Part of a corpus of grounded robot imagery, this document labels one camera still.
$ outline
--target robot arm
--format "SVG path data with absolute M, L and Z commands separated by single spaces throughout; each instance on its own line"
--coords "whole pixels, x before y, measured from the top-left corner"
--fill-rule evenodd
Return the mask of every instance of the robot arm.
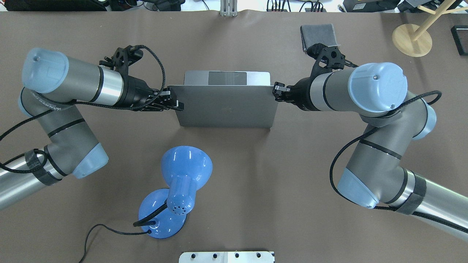
M 0 210 L 69 174 L 83 178 L 107 164 L 106 152 L 75 104 L 135 111 L 183 110 L 183 103 L 169 89 L 150 89 L 143 80 L 128 75 L 128 66 L 143 56 L 142 47 L 118 48 L 112 58 L 100 62 L 110 69 L 60 52 L 39 48 L 29 52 L 18 104 L 27 116 L 40 116 L 38 121 L 51 143 L 0 168 Z M 18 170 L 27 172 L 19 174 Z
M 334 189 L 360 206 L 382 209 L 376 205 L 386 203 L 388 210 L 415 215 L 468 241 L 468 198 L 399 166 L 411 141 L 430 133 L 437 119 L 422 96 L 407 91 L 402 69 L 392 63 L 357 67 L 336 47 L 322 44 L 307 53 L 316 59 L 311 76 L 294 86 L 276 82 L 276 100 L 307 111 L 354 111 L 369 124 L 337 189 L 331 179 Z M 344 66 L 353 68 L 332 71 Z

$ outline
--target laptop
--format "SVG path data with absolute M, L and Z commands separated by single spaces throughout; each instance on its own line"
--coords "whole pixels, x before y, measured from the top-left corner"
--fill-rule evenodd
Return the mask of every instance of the laptop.
M 184 85 L 169 86 L 184 111 L 180 126 L 271 128 L 278 102 L 268 72 L 187 71 Z

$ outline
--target light blue joint cap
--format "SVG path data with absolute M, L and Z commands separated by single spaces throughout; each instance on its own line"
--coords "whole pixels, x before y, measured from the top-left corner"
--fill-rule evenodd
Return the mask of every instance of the light blue joint cap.
M 101 143 L 98 143 L 73 170 L 73 175 L 78 179 L 84 178 L 104 167 L 108 161 L 109 157 Z
M 393 110 L 403 103 L 408 82 L 403 70 L 390 62 L 369 63 L 357 67 L 348 81 L 353 102 L 369 112 Z
M 434 109 L 429 104 L 426 103 L 426 101 L 424 99 L 423 99 L 423 102 L 426 105 L 426 109 L 427 109 L 426 124 L 424 125 L 423 130 L 419 134 L 414 136 L 412 140 L 419 140 L 419 139 L 424 138 L 436 126 L 436 122 L 437 122 L 436 112 L 434 111 Z
M 379 199 L 375 194 L 348 168 L 344 169 L 338 183 L 338 191 L 344 197 L 365 208 L 372 209 L 379 203 Z
M 39 93 L 57 89 L 68 74 L 69 62 L 65 54 L 42 48 L 33 48 L 23 65 L 23 85 Z
M 18 107 L 20 108 L 20 111 L 21 111 L 24 115 L 26 115 L 28 118 L 33 117 L 33 116 L 32 116 L 31 114 L 29 114 L 29 113 L 26 111 L 26 109 L 24 108 L 23 102 L 21 101 L 21 94 L 20 94 L 20 96 L 18 97 Z

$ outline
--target wooden stand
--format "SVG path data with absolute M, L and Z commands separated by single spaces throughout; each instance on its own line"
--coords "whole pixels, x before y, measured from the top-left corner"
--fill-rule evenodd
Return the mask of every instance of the wooden stand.
M 455 0 L 445 0 L 435 11 L 423 6 L 417 8 L 431 15 L 421 26 L 404 24 L 397 27 L 392 34 L 393 44 L 403 54 L 411 57 L 422 57 L 429 53 L 432 48 L 431 35 L 426 31 L 441 15 L 456 11 L 468 10 L 468 7 L 447 10 Z

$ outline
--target wooden disc base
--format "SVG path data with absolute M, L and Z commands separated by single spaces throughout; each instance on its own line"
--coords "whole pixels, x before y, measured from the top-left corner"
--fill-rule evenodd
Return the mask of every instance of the wooden disc base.
M 404 24 L 397 27 L 392 34 L 395 47 L 410 57 L 422 57 L 429 53 L 432 48 L 432 38 L 427 31 L 424 31 L 417 40 L 411 40 L 411 37 L 418 28 L 418 25 Z

